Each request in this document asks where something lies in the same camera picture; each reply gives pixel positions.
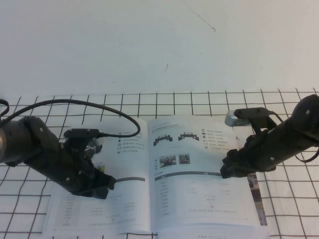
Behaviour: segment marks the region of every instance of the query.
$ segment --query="black cable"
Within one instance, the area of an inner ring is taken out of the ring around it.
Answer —
[[[107,107],[107,106],[103,106],[103,105],[99,105],[99,104],[95,104],[95,103],[91,103],[91,102],[87,102],[87,101],[78,101],[78,100],[69,100],[69,99],[59,99],[59,100],[49,100],[49,101],[42,101],[42,102],[39,102],[39,103],[35,103],[33,105],[30,105],[30,106],[27,106],[15,113],[13,113],[12,115],[10,115],[8,118],[2,120],[0,122],[0,128],[3,127],[5,124],[7,124],[8,122],[10,122],[13,118],[19,116],[20,114],[26,112],[26,111],[29,111],[31,109],[34,109],[36,107],[39,107],[39,106],[44,106],[44,105],[50,105],[50,104],[56,104],[56,103],[69,103],[69,104],[76,104],[76,105],[85,105],[85,106],[91,106],[91,107],[96,107],[96,108],[100,108],[100,109],[103,109],[105,111],[110,111],[110,112],[113,112],[117,115],[121,115],[123,116],[124,118],[127,118],[129,121],[131,121],[133,124],[135,124],[135,126],[137,127],[137,131],[135,133],[132,133],[132,134],[128,134],[128,135],[118,135],[118,134],[108,134],[108,133],[100,133],[100,137],[118,137],[118,138],[128,138],[128,137],[133,137],[137,134],[140,133],[141,131],[141,127],[139,125],[139,123],[137,123],[135,121],[135,119],[133,119],[132,117],[128,116],[127,114],[123,113],[123,112],[120,112],[116,109],[113,109],[113,108],[110,108],[110,107]],[[6,114],[8,111],[9,111],[9,104],[7,101],[5,100],[1,100],[0,99],[0,104],[4,104],[7,106],[7,109],[2,112],[0,114],[0,116],[3,116],[4,114]]]
[[[312,156],[310,159],[301,160],[297,157],[297,155],[295,155],[296,159],[298,159],[302,163],[309,163],[309,162],[313,161],[314,159],[316,159],[318,156],[319,156],[319,148],[318,148],[317,152],[314,154],[314,156]]]
[[[5,100],[2,100],[2,99],[0,99],[0,104],[2,104],[2,105],[5,105],[6,106],[6,109],[0,114],[0,120],[1,120],[1,117],[2,116],[4,116],[6,113],[8,113],[9,112],[9,110],[10,110],[10,106],[9,106],[9,103],[8,103],[8,101],[5,101]]]
[[[272,111],[271,113],[275,115],[280,120],[281,123],[284,122],[276,112]]]

